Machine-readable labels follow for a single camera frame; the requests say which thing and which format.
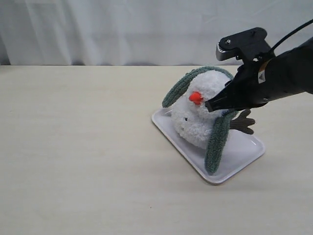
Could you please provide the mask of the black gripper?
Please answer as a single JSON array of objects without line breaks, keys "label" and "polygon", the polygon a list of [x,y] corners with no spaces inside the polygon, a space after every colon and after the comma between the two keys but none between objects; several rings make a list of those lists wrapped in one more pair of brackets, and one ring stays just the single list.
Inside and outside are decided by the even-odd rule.
[{"label": "black gripper", "polygon": [[269,59],[250,61],[237,69],[231,83],[213,98],[205,102],[207,110],[211,113],[217,110],[234,108],[259,108],[270,101],[265,88],[265,70]]}]

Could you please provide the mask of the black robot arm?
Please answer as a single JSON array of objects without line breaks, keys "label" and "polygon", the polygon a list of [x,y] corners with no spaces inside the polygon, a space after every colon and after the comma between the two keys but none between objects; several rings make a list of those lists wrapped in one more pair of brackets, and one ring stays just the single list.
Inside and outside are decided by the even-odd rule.
[{"label": "black robot arm", "polygon": [[275,56],[238,68],[235,77],[207,100],[209,112],[259,108],[284,97],[313,92],[313,40]]}]

